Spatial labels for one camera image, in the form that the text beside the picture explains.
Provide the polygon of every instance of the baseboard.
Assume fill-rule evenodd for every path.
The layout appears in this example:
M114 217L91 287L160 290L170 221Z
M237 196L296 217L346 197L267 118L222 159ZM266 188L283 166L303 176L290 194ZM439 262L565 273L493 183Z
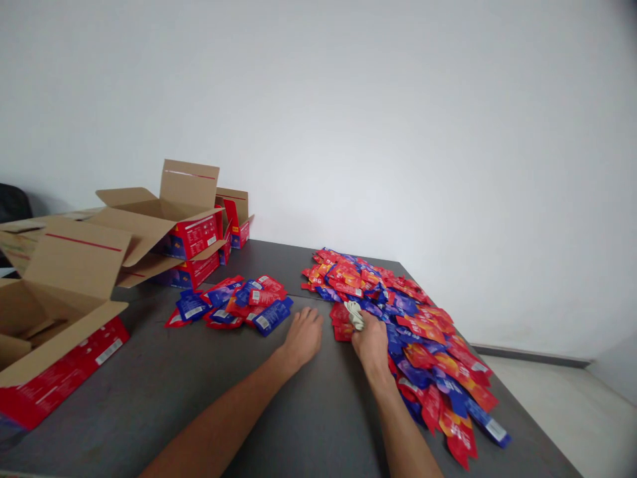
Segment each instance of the baseboard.
M586 360L585 358L563 357L561 355L541 354L517 349L506 349L504 347L491 347L489 345L471 345L480 355L490 355L492 357L502 357L505 359L526 360L528 362L539 362L573 368L586 368L593 363L592 360Z

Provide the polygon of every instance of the forearm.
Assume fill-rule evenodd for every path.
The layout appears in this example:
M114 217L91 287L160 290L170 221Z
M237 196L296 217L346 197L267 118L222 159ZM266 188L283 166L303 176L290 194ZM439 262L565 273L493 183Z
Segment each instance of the forearm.
M411 419L389 370L367 371L378 405L392 478L442 478L427 442Z
M265 407L295 372L281 349L277 350L205 409L168 444L142 477L221 476Z

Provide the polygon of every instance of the black chair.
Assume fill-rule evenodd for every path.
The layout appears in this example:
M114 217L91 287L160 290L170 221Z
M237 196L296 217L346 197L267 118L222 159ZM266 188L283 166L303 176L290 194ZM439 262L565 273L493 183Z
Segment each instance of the black chair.
M29 198L22 189L0 183L0 223L33 217ZM11 267L11 263L0 252L0 268ZM12 272L7 277L17 276Z

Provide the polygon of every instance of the white rubber band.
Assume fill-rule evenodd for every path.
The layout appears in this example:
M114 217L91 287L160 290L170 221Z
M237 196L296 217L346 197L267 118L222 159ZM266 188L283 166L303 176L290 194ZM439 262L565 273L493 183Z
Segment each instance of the white rubber band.
M350 322L357 331L361 331L365 328L365 321L360 314L360 305L357 302L349 301L345 303L347 311L350 313Z

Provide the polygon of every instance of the pile of snack packets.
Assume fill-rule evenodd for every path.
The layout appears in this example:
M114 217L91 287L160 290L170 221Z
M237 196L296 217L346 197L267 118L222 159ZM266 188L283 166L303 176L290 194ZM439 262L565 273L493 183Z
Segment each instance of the pile of snack packets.
M211 329L246 324L265 337L290 315L292 304L283 285L270 276L247 281L236 276L207 291L184 290L165 327L184 327L202 319Z
M449 451L465 469L469 457L478 457L469 417L500 447L508 445L511 437L489 415L498 403L488 390L493 372L469 351L449 314L435 307L417 283L327 248L317 251L314 260L317 265L303 270L308 282L301 287L335 302L330 314L334 338L352 340L348 301L382 320L389 369L407 409L433 435L444 433Z

